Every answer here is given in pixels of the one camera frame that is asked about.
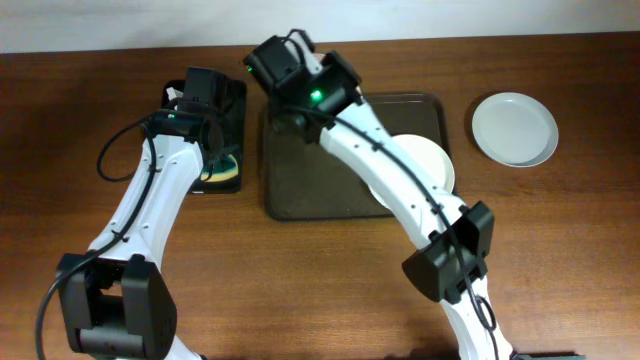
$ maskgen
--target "wooden table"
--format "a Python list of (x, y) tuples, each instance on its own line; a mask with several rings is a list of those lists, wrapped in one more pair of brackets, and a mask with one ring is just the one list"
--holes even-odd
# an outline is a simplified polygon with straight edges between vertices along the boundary
[[(249, 84), (244, 184), (188, 196), (164, 257), (179, 336), (209, 358), (383, 358), (456, 351), (437, 304), (400, 264), (414, 251), (393, 219), (278, 223), (261, 208), (258, 111), (265, 96), (241, 65), (251, 47), (0, 57), (0, 358), (33, 359), (37, 306), (65, 252), (83, 253), (127, 184), (99, 179), (104, 142), (154, 110), (190, 65)], [(321, 45), (366, 92), (426, 92), (446, 111), (461, 196), (497, 225), (490, 293), (521, 352), (640, 358), (640, 34), (465, 38)], [(513, 169), (469, 134), (479, 99), (516, 91), (554, 114), (546, 163)], [(107, 157), (135, 167), (139, 134)], [(50, 359), (72, 354), (57, 297)]]

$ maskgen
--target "brown tabletop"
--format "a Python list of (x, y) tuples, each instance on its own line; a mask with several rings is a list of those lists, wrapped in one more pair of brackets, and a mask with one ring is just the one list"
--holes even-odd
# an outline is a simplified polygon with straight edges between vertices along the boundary
[[(461, 38), (321, 45), (366, 92), (425, 92), (444, 105), (457, 186), (497, 219), (489, 288), (521, 352), (640, 358), (640, 34)], [(188, 196), (163, 276), (178, 335), (211, 358), (384, 358), (456, 351), (438, 304), (405, 278), (414, 248), (397, 221), (278, 223), (261, 207), (258, 111), (265, 96), (241, 65), (251, 47), (0, 56), (0, 358), (33, 359), (37, 307), (65, 252), (83, 253), (127, 184), (96, 174), (104, 142), (154, 110), (190, 65), (249, 84), (244, 183)], [(546, 163), (514, 169), (470, 138), (474, 104), (515, 91), (555, 116)], [(135, 167), (140, 136), (107, 156)], [(54, 298), (49, 359), (71, 353)]]

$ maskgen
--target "green led indicator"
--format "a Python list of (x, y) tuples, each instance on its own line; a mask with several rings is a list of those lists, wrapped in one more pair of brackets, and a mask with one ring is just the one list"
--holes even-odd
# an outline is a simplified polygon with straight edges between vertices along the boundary
[(320, 91), (320, 90), (314, 90), (314, 91), (311, 93), (311, 101), (313, 101), (313, 102), (318, 102), (318, 101), (320, 101), (320, 100), (322, 100), (322, 91)]

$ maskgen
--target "plate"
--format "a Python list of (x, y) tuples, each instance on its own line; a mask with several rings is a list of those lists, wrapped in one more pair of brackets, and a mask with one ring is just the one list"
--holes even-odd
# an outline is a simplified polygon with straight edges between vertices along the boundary
[(500, 93), (484, 100), (473, 114), (473, 136), (491, 159), (513, 167), (538, 165), (558, 146), (558, 125), (536, 99)]
[[(438, 144), (425, 137), (412, 134), (396, 135), (393, 140), (409, 154), (418, 166), (431, 175), (436, 182), (435, 185), (448, 192), (453, 191), (455, 185), (453, 163), (449, 155)], [(369, 187), (369, 191), (382, 206), (389, 208), (371, 187)]]

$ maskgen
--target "white backdrop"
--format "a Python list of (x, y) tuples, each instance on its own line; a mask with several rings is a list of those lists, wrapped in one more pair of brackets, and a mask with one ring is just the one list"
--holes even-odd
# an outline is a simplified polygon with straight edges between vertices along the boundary
[(0, 52), (640, 30), (640, 0), (2, 0)]

